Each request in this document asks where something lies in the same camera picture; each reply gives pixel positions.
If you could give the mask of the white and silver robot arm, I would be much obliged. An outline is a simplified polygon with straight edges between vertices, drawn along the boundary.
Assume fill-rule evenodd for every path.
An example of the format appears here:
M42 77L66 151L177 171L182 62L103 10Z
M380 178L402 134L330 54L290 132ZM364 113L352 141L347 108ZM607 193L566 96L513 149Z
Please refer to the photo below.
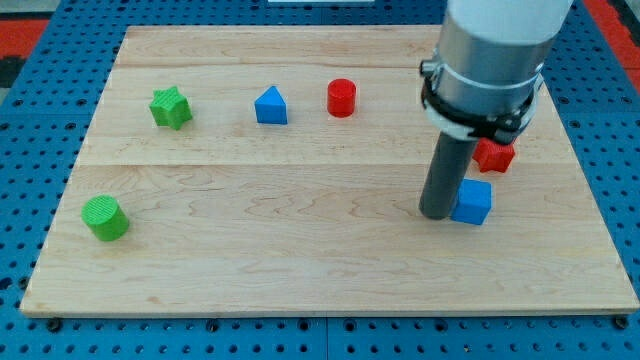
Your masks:
M512 143L534 117L545 59L572 0L449 0L422 103L458 141Z

